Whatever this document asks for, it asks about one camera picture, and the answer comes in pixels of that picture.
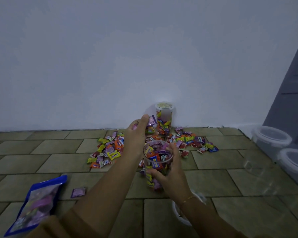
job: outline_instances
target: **plastic cup filled with candy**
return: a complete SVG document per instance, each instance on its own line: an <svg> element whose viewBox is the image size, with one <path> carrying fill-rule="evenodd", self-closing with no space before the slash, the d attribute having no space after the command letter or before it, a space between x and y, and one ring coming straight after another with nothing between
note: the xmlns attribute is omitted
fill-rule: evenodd
<svg viewBox="0 0 298 238"><path fill-rule="evenodd" d="M161 135L168 135L171 129L172 111L174 106L170 102L160 102L156 104L157 127L156 130Z"/></svg>
<svg viewBox="0 0 298 238"><path fill-rule="evenodd" d="M163 140L149 141L144 146L144 156L144 173L151 168L156 169L165 176L169 173L173 158L173 151L169 143ZM146 178L148 186L154 190L162 189L161 184L152 178L150 174L146 174Z"/></svg>

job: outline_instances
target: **tiled floor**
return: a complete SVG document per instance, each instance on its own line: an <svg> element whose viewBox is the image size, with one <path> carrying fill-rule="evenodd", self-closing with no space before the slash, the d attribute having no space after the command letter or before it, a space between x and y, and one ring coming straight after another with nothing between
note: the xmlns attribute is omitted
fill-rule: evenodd
<svg viewBox="0 0 298 238"><path fill-rule="evenodd" d="M190 187L207 197L208 206L249 237L298 237L298 185L282 169L238 129L186 130L205 136L220 149L202 155L189 147L188 158L182 160ZM86 162L97 149L97 139L113 131L0 133L0 237L15 220L33 183L67 174L56 214L72 207L76 202L70 198L72 189L89 190L111 168L90 170ZM255 172L244 169L246 158L256 162ZM264 197L267 190L275 196ZM152 192L135 173L110 237L198 236L192 227L179 223L168 196Z"/></svg>

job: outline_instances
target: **sleeve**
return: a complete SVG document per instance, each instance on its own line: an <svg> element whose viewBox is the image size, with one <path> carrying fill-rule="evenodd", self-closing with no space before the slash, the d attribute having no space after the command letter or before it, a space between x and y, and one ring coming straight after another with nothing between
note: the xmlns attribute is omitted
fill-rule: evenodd
<svg viewBox="0 0 298 238"><path fill-rule="evenodd" d="M79 238L101 237L95 230L86 224L74 211L70 209L59 220L50 216L37 228L29 233L26 238Z"/></svg>

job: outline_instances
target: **gold bracelet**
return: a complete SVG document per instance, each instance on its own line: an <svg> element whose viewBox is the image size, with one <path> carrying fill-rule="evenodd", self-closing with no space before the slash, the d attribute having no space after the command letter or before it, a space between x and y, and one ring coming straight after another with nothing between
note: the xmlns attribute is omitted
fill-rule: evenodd
<svg viewBox="0 0 298 238"><path fill-rule="evenodd" d="M191 198L194 198L195 196L190 196L189 198L187 198L185 201L183 201L183 203L181 205L179 205L179 209L181 209L181 207L184 205L185 202L187 202L188 200L190 200Z"/></svg>

